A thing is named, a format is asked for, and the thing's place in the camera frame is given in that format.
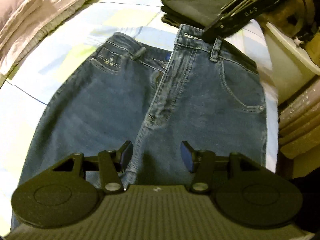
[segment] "bolt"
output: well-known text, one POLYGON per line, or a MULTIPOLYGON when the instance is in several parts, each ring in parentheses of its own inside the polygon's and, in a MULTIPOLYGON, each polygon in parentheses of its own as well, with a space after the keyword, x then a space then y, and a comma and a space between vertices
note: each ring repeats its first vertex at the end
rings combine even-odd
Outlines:
POLYGON ((108 191, 116 191, 116 190, 119 190, 121 188, 121 185, 119 183, 116 183, 116 182, 111 182, 111 183, 108 183, 105 188, 108 191))

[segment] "patterned bed sheet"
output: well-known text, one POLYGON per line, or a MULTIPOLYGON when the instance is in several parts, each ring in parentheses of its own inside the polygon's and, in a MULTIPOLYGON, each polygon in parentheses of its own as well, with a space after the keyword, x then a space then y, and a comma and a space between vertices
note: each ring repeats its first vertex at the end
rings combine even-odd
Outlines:
MULTIPOLYGON (((10 198, 37 123, 52 95, 74 70, 114 32, 145 44, 172 50, 177 28, 161 22, 160 0, 91 0, 50 33, 0 89, 0 235, 9 232, 10 198)), ((260 26, 251 21, 227 39, 256 61, 260 71, 272 70, 260 26)), ((275 170, 278 149, 277 97, 263 82, 267 103, 266 166, 275 170)))

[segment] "ribbed surface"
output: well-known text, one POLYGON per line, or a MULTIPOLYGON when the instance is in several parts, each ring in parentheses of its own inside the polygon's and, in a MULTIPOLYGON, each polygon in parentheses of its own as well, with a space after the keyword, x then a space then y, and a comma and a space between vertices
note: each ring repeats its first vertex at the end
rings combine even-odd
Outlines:
POLYGON ((183 186, 130 186, 104 198, 87 219, 60 229, 19 226, 7 240, 288 240, 303 236, 293 225, 257 230, 223 217, 208 196, 183 186))

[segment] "blue denim jeans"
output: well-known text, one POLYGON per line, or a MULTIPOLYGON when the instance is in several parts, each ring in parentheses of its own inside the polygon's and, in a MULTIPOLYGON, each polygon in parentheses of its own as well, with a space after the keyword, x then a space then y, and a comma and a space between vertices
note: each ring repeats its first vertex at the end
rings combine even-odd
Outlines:
MULTIPOLYGON (((126 140, 134 152, 125 187, 190 183, 183 140, 264 165, 266 109, 256 65, 225 40, 203 42, 202 32, 181 25, 172 53, 114 33, 52 97, 20 183, 71 153, 92 156, 126 140)), ((99 186, 95 172, 87 180, 99 186)))

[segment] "jeans pocket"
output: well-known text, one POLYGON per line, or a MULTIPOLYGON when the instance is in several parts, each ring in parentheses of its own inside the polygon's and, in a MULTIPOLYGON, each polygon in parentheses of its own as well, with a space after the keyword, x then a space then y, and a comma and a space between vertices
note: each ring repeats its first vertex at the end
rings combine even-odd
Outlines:
POLYGON ((259 75, 228 59, 219 58, 218 65, 222 87, 242 109, 250 112, 263 111, 265 98, 259 75))
POLYGON ((118 74, 122 55, 103 47, 96 57, 89 60, 92 64, 110 74, 118 74))

